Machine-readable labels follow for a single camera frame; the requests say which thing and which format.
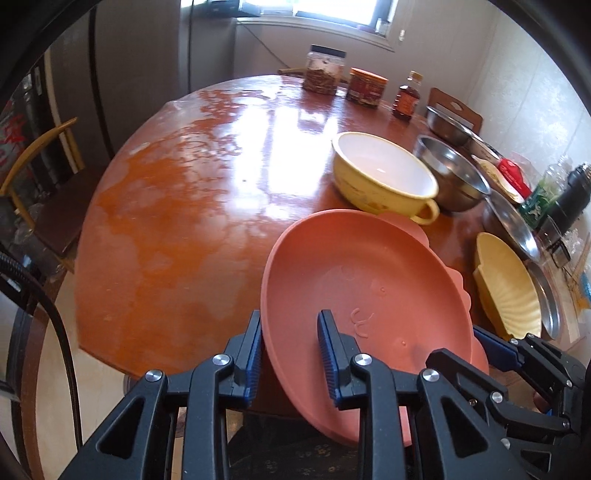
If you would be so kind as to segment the yellow bowl with handle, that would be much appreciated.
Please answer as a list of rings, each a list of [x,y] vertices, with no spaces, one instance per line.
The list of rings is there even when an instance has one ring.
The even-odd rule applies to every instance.
[[[335,187],[353,206],[377,215],[398,213],[419,225],[438,219],[439,184],[405,148],[376,135],[342,132],[332,139],[332,151]]]

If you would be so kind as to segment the clear plastic cup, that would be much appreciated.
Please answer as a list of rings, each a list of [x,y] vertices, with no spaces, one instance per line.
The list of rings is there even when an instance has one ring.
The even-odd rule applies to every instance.
[[[562,240],[562,233],[549,216],[538,227],[537,239],[541,248],[546,252],[553,252],[556,249],[566,250],[566,246]]]

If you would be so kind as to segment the green plastic bottle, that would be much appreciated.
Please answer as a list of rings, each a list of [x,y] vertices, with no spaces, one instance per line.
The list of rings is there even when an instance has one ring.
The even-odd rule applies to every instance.
[[[519,207],[522,218],[531,229],[538,227],[543,215],[563,192],[571,170],[572,159],[562,155],[557,163],[548,166],[533,192]]]

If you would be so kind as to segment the orange plastic plate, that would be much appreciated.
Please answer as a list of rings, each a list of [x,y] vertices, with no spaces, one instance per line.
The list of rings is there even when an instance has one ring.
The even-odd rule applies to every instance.
[[[418,225],[348,209],[288,227],[267,258],[260,295],[264,344],[287,398],[311,426],[349,446],[360,418],[329,396],[318,313],[331,311],[339,332],[396,370],[417,374],[432,351],[446,348],[488,372],[470,308],[462,275]]]

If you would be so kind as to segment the clear jar black lid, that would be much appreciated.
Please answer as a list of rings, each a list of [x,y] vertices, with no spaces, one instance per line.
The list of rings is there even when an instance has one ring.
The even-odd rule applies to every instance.
[[[346,52],[312,44],[304,67],[304,90],[335,96],[345,67]]]

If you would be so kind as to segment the deep steel mixing bowl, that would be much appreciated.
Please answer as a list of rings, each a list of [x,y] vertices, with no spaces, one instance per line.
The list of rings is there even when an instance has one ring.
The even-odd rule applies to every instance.
[[[471,210],[491,194],[490,185],[479,170],[443,141],[420,135],[413,153],[435,176],[439,185],[435,200],[444,210]]]

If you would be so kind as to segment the small steel bowl far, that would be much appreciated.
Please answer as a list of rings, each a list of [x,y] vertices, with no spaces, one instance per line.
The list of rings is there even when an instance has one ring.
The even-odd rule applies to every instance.
[[[470,129],[437,108],[427,106],[426,120],[432,133],[453,146],[464,147],[472,138]]]

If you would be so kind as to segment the yellow frame chair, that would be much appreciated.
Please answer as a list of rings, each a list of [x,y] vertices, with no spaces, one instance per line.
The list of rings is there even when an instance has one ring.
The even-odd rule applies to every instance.
[[[75,270],[82,227],[93,195],[106,171],[104,165],[88,164],[83,160],[73,133],[77,122],[78,119],[72,117],[32,141],[1,183],[1,195],[11,200],[32,234],[69,272]],[[42,195],[36,212],[32,213],[17,192],[16,181],[25,168],[40,160],[42,153],[60,139],[64,139],[69,148],[75,170],[64,178],[46,183],[49,190]]]

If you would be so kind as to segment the wooden chair far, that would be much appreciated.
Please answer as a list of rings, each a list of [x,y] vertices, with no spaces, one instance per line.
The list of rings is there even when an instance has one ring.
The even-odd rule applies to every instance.
[[[430,90],[427,105],[453,117],[474,133],[479,134],[481,132],[483,117],[459,99],[439,88],[433,87]]]

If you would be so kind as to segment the black thermos flask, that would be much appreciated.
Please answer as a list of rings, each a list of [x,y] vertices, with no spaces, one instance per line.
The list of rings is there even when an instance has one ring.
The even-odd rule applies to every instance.
[[[582,164],[567,177],[565,190],[551,205],[548,216],[564,235],[590,202],[590,165]]]

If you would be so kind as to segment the wide steel basin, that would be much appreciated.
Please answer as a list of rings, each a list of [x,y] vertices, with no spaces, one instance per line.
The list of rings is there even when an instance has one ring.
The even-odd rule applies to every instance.
[[[499,192],[492,190],[485,199],[483,226],[506,244],[522,260],[539,263],[541,252],[536,239],[525,220],[512,204]]]

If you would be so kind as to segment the yellow shell-shaped plate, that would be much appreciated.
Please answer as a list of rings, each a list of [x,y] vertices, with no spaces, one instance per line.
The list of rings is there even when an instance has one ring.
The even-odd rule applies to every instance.
[[[473,276],[483,310],[499,337],[541,336],[541,307],[533,281],[504,241],[490,233],[478,234]]]

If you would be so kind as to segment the steel round pan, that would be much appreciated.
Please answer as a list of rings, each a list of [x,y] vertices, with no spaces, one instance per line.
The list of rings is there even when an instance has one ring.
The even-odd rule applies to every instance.
[[[534,284],[541,310],[544,337],[557,341],[561,331],[560,306],[550,281],[550,275],[537,263],[527,260],[526,269]]]

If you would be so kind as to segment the brown sauce bottle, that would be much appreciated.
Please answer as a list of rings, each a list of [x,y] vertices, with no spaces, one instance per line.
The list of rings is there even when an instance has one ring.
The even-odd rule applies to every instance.
[[[392,111],[394,117],[404,121],[410,121],[413,118],[421,99],[422,80],[422,74],[416,71],[409,73],[406,83],[399,87],[396,98],[394,98]]]

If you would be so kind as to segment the red jar orange lid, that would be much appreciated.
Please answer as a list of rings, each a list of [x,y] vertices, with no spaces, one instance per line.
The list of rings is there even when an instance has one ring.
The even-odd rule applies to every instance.
[[[377,108],[389,83],[387,78],[367,70],[352,68],[349,71],[349,86],[346,100],[353,103]]]

